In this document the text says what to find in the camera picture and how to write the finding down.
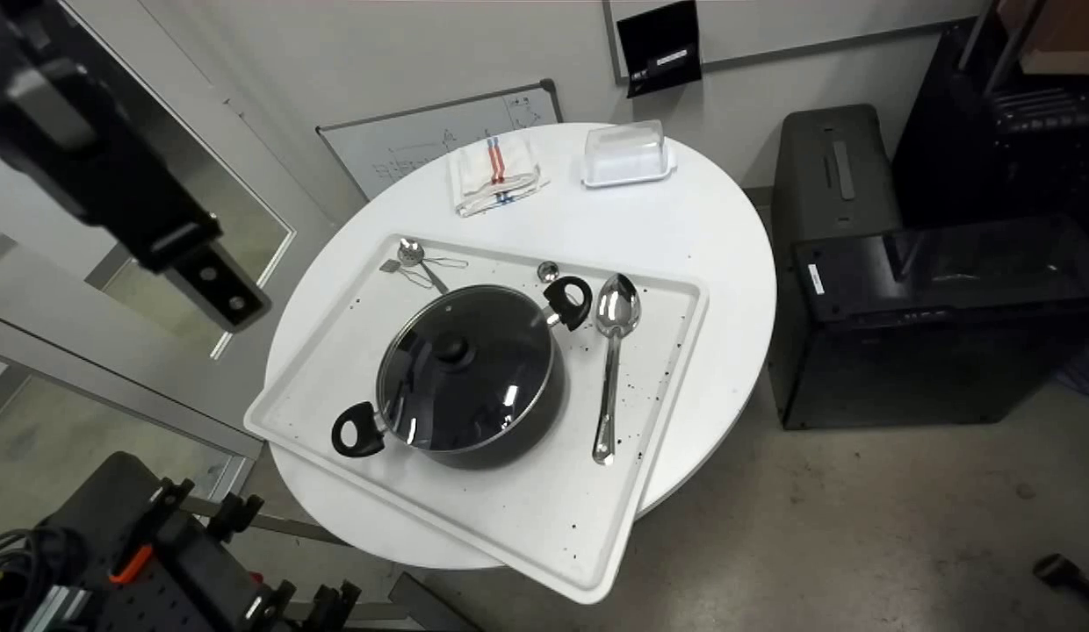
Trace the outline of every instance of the white napkin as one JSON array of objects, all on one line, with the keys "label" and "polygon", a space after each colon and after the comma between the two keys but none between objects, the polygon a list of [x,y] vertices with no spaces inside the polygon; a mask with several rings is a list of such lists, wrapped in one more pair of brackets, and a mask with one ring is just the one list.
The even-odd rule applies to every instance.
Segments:
[{"label": "white napkin", "polygon": [[456,215],[482,215],[541,186],[546,174],[525,133],[489,138],[450,157],[450,203]]}]

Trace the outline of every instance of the black cable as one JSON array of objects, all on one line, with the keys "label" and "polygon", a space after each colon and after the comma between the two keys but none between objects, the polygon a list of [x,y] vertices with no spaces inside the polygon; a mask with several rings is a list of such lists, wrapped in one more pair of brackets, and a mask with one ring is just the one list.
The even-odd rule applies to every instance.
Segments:
[{"label": "black cable", "polygon": [[20,594],[20,607],[14,613],[14,627],[25,627],[32,611],[44,605],[44,595],[52,586],[52,566],[44,561],[44,536],[51,536],[52,529],[32,529],[25,536],[25,552],[27,552],[27,575],[25,575],[25,594]]},{"label": "black cable", "polygon": [[25,540],[27,529],[8,529],[0,532],[0,552],[8,552],[10,545]]},{"label": "black cable", "polygon": [[0,611],[18,607],[20,599],[0,599]]},{"label": "black cable", "polygon": [[25,547],[18,547],[18,552],[0,552],[0,572],[18,572],[18,575],[25,575],[25,567],[27,567],[27,552],[25,552]]}]

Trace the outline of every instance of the pot lid handle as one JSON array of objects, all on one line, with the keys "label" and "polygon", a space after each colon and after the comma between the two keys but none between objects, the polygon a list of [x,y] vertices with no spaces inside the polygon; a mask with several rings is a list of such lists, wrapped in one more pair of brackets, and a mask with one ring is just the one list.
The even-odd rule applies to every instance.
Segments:
[{"label": "pot lid handle", "polygon": [[374,405],[363,400],[356,406],[345,406],[345,415],[336,415],[336,421],[329,428],[329,441],[333,441],[333,451],[342,451],[342,456],[374,456],[374,451],[381,451],[384,450],[384,433],[375,428]]},{"label": "pot lid handle", "polygon": [[568,331],[575,331],[589,317],[589,285],[585,276],[553,279],[546,286],[546,297],[558,322],[566,322]]}]

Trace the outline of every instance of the spoon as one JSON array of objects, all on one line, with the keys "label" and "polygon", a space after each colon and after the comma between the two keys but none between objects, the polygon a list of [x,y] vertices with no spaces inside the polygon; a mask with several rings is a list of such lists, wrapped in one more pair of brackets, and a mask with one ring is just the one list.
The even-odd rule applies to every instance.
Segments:
[{"label": "spoon", "polygon": [[615,456],[615,393],[620,393],[620,352],[623,337],[636,331],[643,319],[643,303],[636,285],[627,272],[603,279],[594,303],[596,331],[609,337],[609,364],[603,364],[603,395],[600,421],[594,428],[589,456],[609,464]]},{"label": "spoon", "polygon": [[405,267],[423,267],[428,272],[428,279],[436,285],[438,295],[445,295],[445,285],[434,272],[434,267],[424,264],[424,245],[415,238],[402,238],[398,245],[398,259]]}]

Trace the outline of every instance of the round white table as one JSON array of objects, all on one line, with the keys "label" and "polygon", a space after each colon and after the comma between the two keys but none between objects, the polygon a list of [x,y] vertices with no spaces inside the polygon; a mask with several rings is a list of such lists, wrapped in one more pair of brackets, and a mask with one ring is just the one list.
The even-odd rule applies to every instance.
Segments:
[{"label": "round white table", "polygon": [[[299,279],[279,322],[266,380],[281,373],[319,322],[329,295],[342,292],[348,271],[368,259],[385,234],[423,230],[443,243],[470,234],[494,250],[514,250],[541,259],[585,259],[603,271],[643,267],[674,271],[703,279],[709,311],[697,337],[677,405],[652,476],[643,495],[643,513],[686,483],[700,464],[722,444],[737,421],[761,373],[774,317],[775,272],[761,222],[737,182],[700,151],[668,141],[677,154],[677,173],[665,182],[585,189],[581,154],[589,124],[533,127],[532,146],[553,179],[533,195],[511,208],[456,219],[450,208],[445,157],[412,173],[368,208],[363,208],[316,256]],[[319,465],[275,444],[275,464],[301,503],[301,508],[333,529],[342,540],[419,567],[493,567],[494,558],[438,532],[412,515],[368,497]]]}]

